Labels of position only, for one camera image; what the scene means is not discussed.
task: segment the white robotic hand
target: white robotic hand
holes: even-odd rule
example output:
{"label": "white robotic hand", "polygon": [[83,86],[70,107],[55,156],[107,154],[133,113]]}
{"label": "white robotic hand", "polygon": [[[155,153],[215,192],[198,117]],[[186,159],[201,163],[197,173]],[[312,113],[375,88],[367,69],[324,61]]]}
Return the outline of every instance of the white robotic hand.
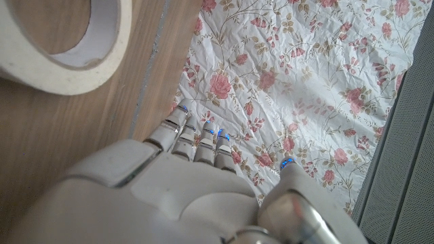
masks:
{"label": "white robotic hand", "polygon": [[259,208],[234,174],[224,129],[214,149],[215,128],[205,123],[193,156],[188,105],[183,100],[143,143],[117,142],[69,169],[9,242],[366,243],[331,196],[288,159]]}

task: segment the tape roll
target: tape roll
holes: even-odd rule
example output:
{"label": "tape roll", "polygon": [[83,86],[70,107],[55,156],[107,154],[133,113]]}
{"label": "tape roll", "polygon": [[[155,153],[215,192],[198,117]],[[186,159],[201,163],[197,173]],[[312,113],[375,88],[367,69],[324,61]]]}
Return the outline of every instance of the tape roll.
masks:
{"label": "tape roll", "polygon": [[61,54],[37,47],[7,0],[0,0],[0,76],[45,92],[75,95],[106,82],[122,61],[132,21],[131,0],[91,0],[80,42]]}

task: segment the floral fabric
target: floral fabric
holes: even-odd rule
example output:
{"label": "floral fabric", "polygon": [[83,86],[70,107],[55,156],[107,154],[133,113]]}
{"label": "floral fabric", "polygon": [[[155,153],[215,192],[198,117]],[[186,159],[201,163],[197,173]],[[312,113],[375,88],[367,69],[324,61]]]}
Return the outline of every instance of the floral fabric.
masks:
{"label": "floral fabric", "polygon": [[229,131],[260,202],[294,157],[351,214],[430,7],[205,0],[174,103]]}

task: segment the wooden surface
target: wooden surface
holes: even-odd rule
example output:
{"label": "wooden surface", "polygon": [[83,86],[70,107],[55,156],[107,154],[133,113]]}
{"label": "wooden surface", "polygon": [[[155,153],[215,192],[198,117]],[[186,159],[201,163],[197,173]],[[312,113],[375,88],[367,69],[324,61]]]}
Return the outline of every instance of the wooden surface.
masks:
{"label": "wooden surface", "polygon": [[[160,0],[132,2],[127,53],[98,89],[57,96],[0,78],[0,243],[67,167],[129,134],[145,139],[168,115],[201,0],[171,0],[168,8]],[[13,0],[12,6],[49,53],[78,43],[89,20],[89,0]]]}

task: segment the robot finger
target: robot finger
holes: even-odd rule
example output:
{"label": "robot finger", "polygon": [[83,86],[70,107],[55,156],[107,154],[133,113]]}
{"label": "robot finger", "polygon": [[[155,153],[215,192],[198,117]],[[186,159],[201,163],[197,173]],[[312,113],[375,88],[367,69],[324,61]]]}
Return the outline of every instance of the robot finger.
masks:
{"label": "robot finger", "polygon": [[214,167],[236,174],[232,160],[231,146],[229,145],[229,135],[225,129],[218,131]]}
{"label": "robot finger", "polygon": [[214,165],[214,124],[206,121],[203,125],[199,145],[197,146],[196,155],[193,162],[207,163]]}
{"label": "robot finger", "polygon": [[175,142],[172,154],[187,161],[191,161],[193,152],[193,142],[195,141],[195,124],[194,117],[189,117],[185,123],[179,138]]}
{"label": "robot finger", "polygon": [[183,99],[145,142],[150,142],[167,152],[185,123],[189,111],[188,105],[188,100]]}

